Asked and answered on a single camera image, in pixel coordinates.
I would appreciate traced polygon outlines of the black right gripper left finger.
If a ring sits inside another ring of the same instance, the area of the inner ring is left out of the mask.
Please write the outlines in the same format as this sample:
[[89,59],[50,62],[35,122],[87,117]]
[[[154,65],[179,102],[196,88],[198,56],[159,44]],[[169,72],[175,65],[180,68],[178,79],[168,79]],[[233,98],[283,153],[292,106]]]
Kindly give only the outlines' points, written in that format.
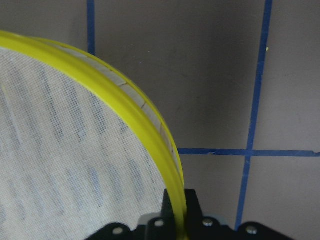
[[173,207],[165,189],[163,192],[161,211],[151,218],[146,225],[147,240],[175,240],[177,237]]

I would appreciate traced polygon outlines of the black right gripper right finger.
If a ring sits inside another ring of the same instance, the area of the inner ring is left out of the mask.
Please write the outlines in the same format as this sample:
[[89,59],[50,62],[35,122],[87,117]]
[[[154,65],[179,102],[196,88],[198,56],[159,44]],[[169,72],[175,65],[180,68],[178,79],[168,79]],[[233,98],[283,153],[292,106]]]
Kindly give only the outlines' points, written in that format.
[[186,189],[185,198],[187,213],[185,230],[189,240],[216,240],[220,222],[202,211],[197,193],[194,189]]

